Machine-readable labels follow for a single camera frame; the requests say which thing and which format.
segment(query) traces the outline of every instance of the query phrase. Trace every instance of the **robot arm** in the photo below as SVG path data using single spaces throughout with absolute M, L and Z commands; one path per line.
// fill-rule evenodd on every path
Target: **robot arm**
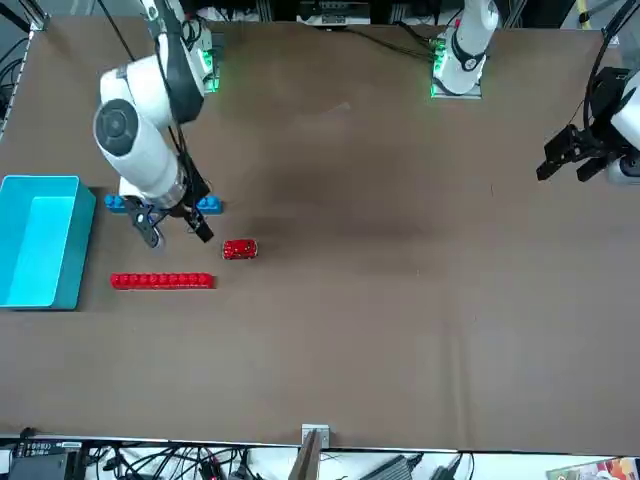
M 460 26 L 447 29 L 442 64 L 434 70 L 433 81 L 440 89 L 459 96 L 476 86 L 498 20 L 493 0 L 465 0 Z
M 162 244 L 157 224 L 183 218 L 206 242 L 213 233 L 197 202 L 209 188 L 189 156 L 180 125 L 194 120 L 204 101 L 202 75 L 182 40 L 182 26 L 167 0 L 143 0 L 155 55 L 105 73 L 94 136 L 120 174 L 125 208 L 151 247 Z M 174 153 L 159 129 L 175 122 Z
M 584 162 L 578 180 L 602 170 L 612 183 L 640 184 L 640 73 L 605 67 L 595 77 L 588 129 L 569 124 L 544 147 L 545 161 L 536 170 L 547 180 L 567 163 Z

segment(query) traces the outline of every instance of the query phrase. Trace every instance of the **blue lego block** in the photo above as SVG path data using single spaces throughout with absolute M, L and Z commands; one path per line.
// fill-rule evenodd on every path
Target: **blue lego block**
M 222 202 L 214 195 L 207 195 L 198 202 L 198 210 L 203 215 L 220 215 L 222 213 Z
M 113 213 L 126 213 L 124 200 L 119 195 L 105 195 L 104 204 Z
M 124 200 L 119 195 L 105 195 L 104 204 L 112 213 L 126 213 Z M 198 202 L 198 210 L 203 215 L 220 215 L 222 213 L 222 202 L 215 195 L 208 195 Z

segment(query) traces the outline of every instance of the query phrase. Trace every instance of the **red lego brick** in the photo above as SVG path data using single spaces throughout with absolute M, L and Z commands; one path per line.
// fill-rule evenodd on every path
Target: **red lego brick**
M 258 255 L 258 242 L 251 238 L 239 240 L 227 240 L 222 248 L 222 256 L 225 260 L 239 258 L 256 258 Z
M 111 286 L 116 290 L 188 290 L 215 288 L 209 273 L 114 273 Z

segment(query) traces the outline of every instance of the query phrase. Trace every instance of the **tabletop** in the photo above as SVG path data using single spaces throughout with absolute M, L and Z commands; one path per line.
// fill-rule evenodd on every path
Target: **tabletop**
M 339 446 L 637 453 L 638 194 L 535 176 L 601 35 L 496 32 L 475 101 L 429 99 L 427 64 L 349 33 L 212 27 L 220 91 L 184 130 L 225 202 L 214 240 L 169 219 L 150 251 L 98 208 L 78 310 L 0 314 L 0 430 L 297 443 L 326 423 Z M 126 60 L 104 19 L 36 34 L 1 173 L 115 191 L 91 123 Z M 221 258 L 239 237 L 257 259 Z M 116 271 L 218 289 L 119 292 Z

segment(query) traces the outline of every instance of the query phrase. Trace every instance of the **long red lego brick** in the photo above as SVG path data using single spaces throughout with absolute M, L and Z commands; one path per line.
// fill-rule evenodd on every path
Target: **long red lego brick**
M 113 273 L 116 290 L 193 290 L 216 288 L 216 277 L 209 273 Z

